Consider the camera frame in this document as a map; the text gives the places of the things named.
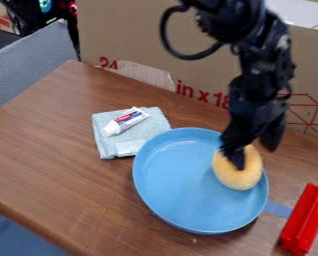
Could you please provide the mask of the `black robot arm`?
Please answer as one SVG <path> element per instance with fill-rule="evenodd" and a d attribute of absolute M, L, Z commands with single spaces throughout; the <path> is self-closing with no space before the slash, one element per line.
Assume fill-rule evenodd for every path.
<path fill-rule="evenodd" d="M 237 170 L 244 168 L 244 147 L 259 140 L 275 150 L 285 127 L 288 95 L 295 64 L 287 25 L 263 0 L 179 0 L 171 10 L 193 8 L 196 23 L 213 40 L 212 46 L 191 55 L 172 54 L 183 60 L 199 60 L 227 45 L 239 57 L 241 74 L 229 83 L 231 121 L 221 133 L 221 156 Z"/>

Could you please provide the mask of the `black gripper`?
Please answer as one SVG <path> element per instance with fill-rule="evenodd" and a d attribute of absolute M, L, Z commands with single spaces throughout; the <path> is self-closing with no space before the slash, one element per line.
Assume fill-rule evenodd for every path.
<path fill-rule="evenodd" d="M 221 152 L 237 170 L 244 169 L 244 148 L 255 139 L 273 152 L 279 146 L 285 128 L 288 98 L 276 93 L 267 95 L 260 87 L 248 91 L 244 78 L 237 76 L 228 87 L 228 112 L 231 121 L 221 133 Z"/>

